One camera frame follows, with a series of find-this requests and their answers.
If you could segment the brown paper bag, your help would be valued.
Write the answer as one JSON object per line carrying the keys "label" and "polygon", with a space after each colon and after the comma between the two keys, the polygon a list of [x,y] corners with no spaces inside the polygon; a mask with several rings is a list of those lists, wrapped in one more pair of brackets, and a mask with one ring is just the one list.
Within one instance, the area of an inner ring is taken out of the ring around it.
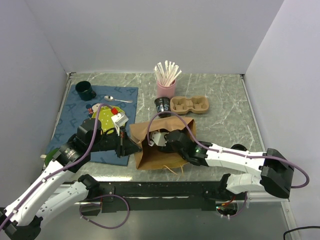
{"label": "brown paper bag", "polygon": [[[150,126],[150,131],[167,130],[185,130],[188,125],[194,135],[196,135],[196,123],[191,117],[178,118],[170,116],[166,118],[154,119]],[[147,128],[149,122],[134,123],[129,126],[130,138],[142,148],[142,151],[134,154],[135,166],[137,170],[159,170],[163,168],[180,168],[188,162],[178,153],[164,153],[158,150],[156,146],[149,146],[147,140]]]}

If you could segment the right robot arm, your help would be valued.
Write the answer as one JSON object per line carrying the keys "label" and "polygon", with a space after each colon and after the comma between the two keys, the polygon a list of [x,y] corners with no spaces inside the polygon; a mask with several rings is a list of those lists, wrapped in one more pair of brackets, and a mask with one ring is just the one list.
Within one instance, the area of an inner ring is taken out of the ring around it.
{"label": "right robot arm", "polygon": [[239,171],[239,174],[226,173],[222,176],[218,192],[223,199],[228,200],[244,192],[267,192],[281,199],[290,196],[294,168],[275,160],[274,157],[281,156],[275,149],[250,153],[205,141],[196,143],[181,130],[167,133],[164,142],[192,165]]}

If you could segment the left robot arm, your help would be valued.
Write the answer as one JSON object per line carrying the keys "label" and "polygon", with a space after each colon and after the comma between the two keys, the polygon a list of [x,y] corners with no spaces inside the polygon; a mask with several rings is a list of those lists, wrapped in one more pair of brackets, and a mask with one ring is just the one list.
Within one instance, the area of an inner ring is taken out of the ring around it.
{"label": "left robot arm", "polygon": [[13,203],[0,209],[0,228],[11,240],[34,240],[41,229],[71,205],[94,201],[102,192],[91,175],[81,175],[68,189],[53,193],[91,159],[92,152],[115,151],[125,157],[142,151],[127,135],[125,127],[104,133],[102,124],[88,118],[53,155],[42,174]]}

